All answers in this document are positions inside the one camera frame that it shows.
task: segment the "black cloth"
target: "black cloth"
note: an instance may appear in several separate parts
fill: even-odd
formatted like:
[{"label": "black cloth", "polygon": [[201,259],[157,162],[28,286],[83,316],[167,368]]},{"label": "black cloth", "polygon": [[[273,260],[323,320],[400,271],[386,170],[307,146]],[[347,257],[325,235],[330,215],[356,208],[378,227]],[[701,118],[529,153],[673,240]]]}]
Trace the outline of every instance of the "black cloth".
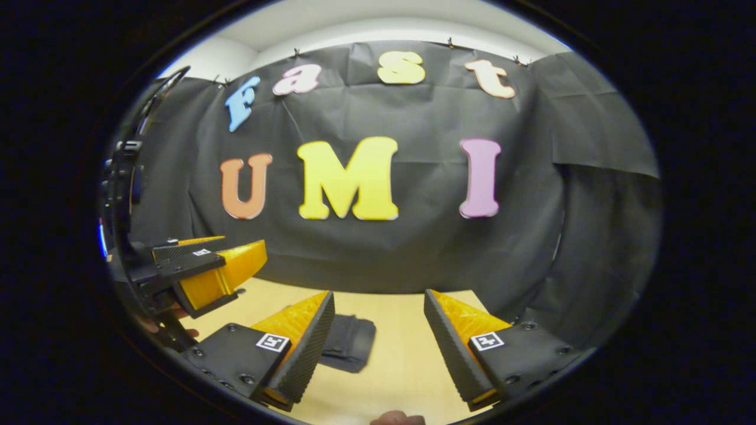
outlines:
[{"label": "black cloth", "polygon": [[[386,51],[418,53],[425,80],[382,83],[378,57]],[[514,98],[481,90],[464,67],[481,59],[506,70]],[[302,64],[322,66],[319,86],[273,95],[284,72]],[[261,79],[252,113],[229,132],[224,103],[252,76]],[[378,135],[398,143],[391,165],[398,218],[366,222],[332,212],[303,219],[297,148],[327,141],[346,165],[360,140]],[[491,218],[459,213],[468,173],[464,138],[501,146],[500,209]],[[470,289],[492,314],[544,321],[582,347],[618,326],[655,260],[662,203],[651,142],[623,97],[575,53],[523,67],[427,42],[324,48],[228,87],[182,80],[144,140],[132,240],[223,234],[232,247],[264,239],[268,262],[257,276],[284,284],[359,293]],[[221,202],[220,164],[260,153],[273,156],[265,208],[254,219],[235,219]],[[241,200],[249,197],[250,176],[244,166]]]}]

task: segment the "textured pad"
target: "textured pad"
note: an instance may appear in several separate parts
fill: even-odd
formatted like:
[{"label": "textured pad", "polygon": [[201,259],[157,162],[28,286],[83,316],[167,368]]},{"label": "textured pad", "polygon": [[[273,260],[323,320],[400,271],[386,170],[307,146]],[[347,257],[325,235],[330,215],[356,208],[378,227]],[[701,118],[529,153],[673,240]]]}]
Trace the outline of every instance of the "textured pad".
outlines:
[{"label": "textured pad", "polygon": [[333,292],[328,291],[299,344],[268,383],[263,401],[282,410],[291,411],[293,404],[302,400],[302,394],[305,393],[318,365],[335,314]]},{"label": "textured pad", "polygon": [[180,256],[186,256],[196,251],[208,250],[215,252],[223,250],[226,246],[226,240],[224,237],[217,239],[204,240],[196,242],[194,244],[179,244],[171,245],[168,247],[159,247],[152,250],[152,257],[155,262],[161,262],[166,259],[174,259]]},{"label": "textured pad", "polygon": [[438,300],[430,290],[425,292],[425,316],[433,332],[435,341],[444,363],[449,370],[451,379],[457,387],[462,400],[471,402],[473,399],[491,391],[494,386],[470,355],[467,346],[462,343],[459,335]]}]

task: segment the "yellow letter m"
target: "yellow letter m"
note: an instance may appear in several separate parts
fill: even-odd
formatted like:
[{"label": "yellow letter m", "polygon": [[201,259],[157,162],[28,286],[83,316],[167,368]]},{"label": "yellow letter m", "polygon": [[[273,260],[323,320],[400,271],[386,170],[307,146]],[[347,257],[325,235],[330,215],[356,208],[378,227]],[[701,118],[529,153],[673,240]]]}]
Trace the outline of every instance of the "yellow letter m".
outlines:
[{"label": "yellow letter m", "polygon": [[391,138],[365,138],[344,169],[327,142],[302,145],[296,152],[305,162],[305,202],[299,214],[305,219],[326,219],[325,192],[333,211],[343,219],[359,191],[352,209],[358,219],[396,219],[399,208],[391,201],[391,157],[396,151],[396,141]]}]

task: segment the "pink letter i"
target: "pink letter i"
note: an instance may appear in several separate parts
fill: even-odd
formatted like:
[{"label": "pink letter i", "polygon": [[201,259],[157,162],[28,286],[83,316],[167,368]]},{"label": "pink letter i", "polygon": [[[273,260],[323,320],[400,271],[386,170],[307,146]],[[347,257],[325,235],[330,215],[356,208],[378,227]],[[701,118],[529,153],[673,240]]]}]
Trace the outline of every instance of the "pink letter i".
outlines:
[{"label": "pink letter i", "polygon": [[496,156],[501,146],[484,138],[466,138],[460,142],[467,153],[467,199],[460,205],[460,214],[466,219],[492,217],[499,211],[494,200]]}]

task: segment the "letter f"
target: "letter f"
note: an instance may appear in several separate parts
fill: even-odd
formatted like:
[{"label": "letter f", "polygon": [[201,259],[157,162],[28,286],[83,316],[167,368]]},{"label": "letter f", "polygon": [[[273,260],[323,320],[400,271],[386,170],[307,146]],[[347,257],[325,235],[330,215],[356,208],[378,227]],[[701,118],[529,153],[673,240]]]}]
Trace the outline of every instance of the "letter f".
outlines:
[{"label": "letter f", "polygon": [[228,125],[229,132],[236,130],[252,113],[248,106],[255,101],[255,90],[253,87],[256,87],[258,83],[260,83],[260,77],[254,76],[250,78],[249,81],[245,82],[226,100],[225,105],[231,114],[231,124]]}]

